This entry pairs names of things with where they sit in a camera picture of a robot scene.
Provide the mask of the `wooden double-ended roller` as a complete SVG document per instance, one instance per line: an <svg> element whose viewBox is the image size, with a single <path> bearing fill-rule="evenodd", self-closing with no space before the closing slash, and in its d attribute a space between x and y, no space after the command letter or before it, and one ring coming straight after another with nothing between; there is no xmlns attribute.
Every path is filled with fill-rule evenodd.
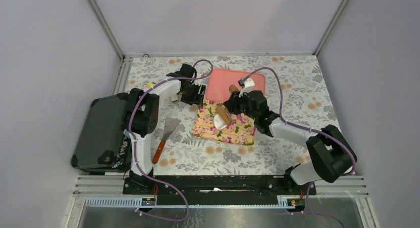
<svg viewBox="0 0 420 228"><path fill-rule="evenodd" d="M239 89L235 85L229 86L230 96L227 101L216 107L216 114L213 117L214 126L217 129L229 127L237 120L239 102Z"/></svg>

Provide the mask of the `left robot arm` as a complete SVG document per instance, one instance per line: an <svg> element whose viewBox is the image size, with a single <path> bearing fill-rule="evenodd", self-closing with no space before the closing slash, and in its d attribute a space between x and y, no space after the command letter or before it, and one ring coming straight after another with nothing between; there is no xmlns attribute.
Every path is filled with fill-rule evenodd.
<svg viewBox="0 0 420 228"><path fill-rule="evenodd" d="M132 165L129 178L139 192L152 191L154 181L151 158L151 135L159 119L159 103L171 96L180 96L181 102L202 107L206 86L198 83L197 70L182 64L180 70L169 73L166 78L146 90L134 88L126 104L125 124L132 147Z"/></svg>

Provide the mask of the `floral cutting board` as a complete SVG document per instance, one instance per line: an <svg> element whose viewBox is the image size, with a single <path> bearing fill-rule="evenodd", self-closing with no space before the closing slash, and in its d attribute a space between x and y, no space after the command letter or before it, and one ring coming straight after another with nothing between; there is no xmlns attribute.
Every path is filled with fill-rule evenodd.
<svg viewBox="0 0 420 228"><path fill-rule="evenodd" d="M252 146L256 132L254 121L244 114L225 112L219 115L222 109L222 103L205 100L203 107L198 109L193 135L229 144Z"/></svg>

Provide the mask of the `metal scraper red handle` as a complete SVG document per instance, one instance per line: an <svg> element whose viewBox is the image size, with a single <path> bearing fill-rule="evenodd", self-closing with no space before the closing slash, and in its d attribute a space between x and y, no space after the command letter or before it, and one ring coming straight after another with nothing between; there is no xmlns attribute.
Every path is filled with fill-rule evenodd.
<svg viewBox="0 0 420 228"><path fill-rule="evenodd" d="M159 143L159 146L152 158L152 163L153 164L157 164L160 156L163 152L164 146L166 144L166 141L168 140L168 138L170 137L170 135L173 133L173 131L176 129L176 127L180 124L181 120L177 119L177 118L171 118L171 117L167 117L165 120L165 125L164 125L164 129L163 129L163 136L162 139Z"/></svg>

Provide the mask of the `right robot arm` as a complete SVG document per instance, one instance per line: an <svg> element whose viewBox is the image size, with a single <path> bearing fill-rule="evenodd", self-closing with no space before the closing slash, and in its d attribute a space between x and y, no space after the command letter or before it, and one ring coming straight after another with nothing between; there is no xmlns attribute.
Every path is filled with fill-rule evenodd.
<svg viewBox="0 0 420 228"><path fill-rule="evenodd" d="M284 174L284 188L288 193L297 194L305 184L317 180L333 183L354 171L357 156L336 126L316 130L286 121L269 109L261 91L233 92L223 104L230 114L244 114L253 119L259 133L288 140L308 150L310 162L291 167Z"/></svg>

